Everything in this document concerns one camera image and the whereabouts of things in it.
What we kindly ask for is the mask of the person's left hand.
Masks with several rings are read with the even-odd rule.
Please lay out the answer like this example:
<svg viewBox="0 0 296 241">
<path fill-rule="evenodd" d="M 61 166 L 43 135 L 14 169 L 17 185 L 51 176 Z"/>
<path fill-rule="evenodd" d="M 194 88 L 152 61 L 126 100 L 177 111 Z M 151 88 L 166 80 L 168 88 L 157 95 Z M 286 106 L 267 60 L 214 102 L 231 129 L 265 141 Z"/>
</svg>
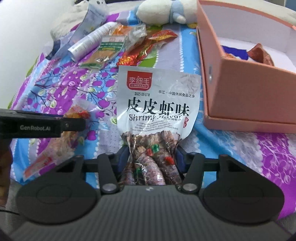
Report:
<svg viewBox="0 0 296 241">
<path fill-rule="evenodd" d="M 5 206 L 10 188 L 10 173 L 11 173 L 11 165 L 13 163 L 13 156 L 11 153 L 10 145 L 4 145 L 1 147 L 1 196 L 0 196 L 0 204 L 1 206 Z"/>
</svg>

